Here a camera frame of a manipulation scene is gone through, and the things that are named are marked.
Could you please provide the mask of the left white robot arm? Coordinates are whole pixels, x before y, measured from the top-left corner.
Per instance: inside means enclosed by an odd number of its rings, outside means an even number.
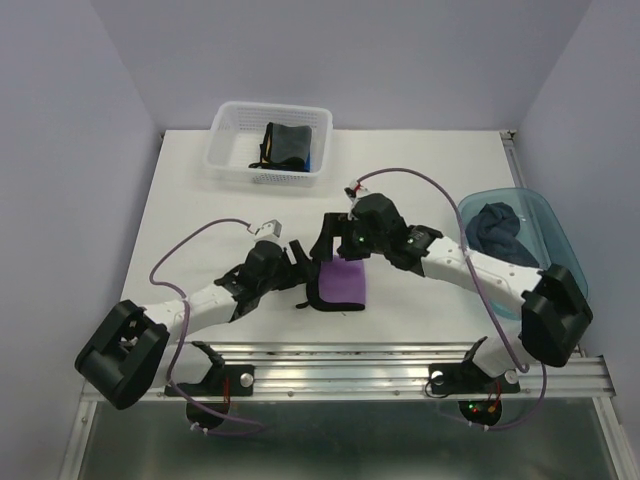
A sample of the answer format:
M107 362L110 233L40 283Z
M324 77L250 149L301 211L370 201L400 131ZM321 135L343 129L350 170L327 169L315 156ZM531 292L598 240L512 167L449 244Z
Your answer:
M255 310L266 294L309 283L318 272L298 241L282 248L260 240L242 264L195 293L147 306L117 303L81 348L74 367L112 406L126 409L166 382L181 337L234 322Z

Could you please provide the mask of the dark navy towel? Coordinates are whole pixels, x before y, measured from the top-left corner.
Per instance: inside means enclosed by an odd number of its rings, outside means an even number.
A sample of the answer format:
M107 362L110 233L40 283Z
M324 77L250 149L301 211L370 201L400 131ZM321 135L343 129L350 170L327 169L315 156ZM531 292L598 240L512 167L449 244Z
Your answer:
M503 202L485 204L465 227L472 250L524 267L537 268L539 262L517 239L520 220Z

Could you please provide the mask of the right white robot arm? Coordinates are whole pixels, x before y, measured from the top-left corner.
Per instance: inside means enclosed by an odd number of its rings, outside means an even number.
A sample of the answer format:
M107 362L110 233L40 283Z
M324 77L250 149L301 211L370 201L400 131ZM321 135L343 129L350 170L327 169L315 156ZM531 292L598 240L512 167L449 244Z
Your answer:
M380 193L355 198L346 213L325 214L311 249L314 261L373 254L399 270L475 292L486 306L499 304L520 318L518 333L499 329L477 340L460 363L438 367L437 395L482 393L507 371L531 363L562 368L593 319L566 267L525 267L474 252L436 229L407 224Z

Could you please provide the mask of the purple towel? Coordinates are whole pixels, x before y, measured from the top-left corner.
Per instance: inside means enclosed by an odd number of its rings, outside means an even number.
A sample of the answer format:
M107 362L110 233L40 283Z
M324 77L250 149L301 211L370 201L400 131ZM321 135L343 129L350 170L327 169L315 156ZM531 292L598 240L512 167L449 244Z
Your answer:
M305 286L306 300L296 306L330 312L359 312L366 308L366 274L362 260L347 261L333 256L314 260L315 276Z

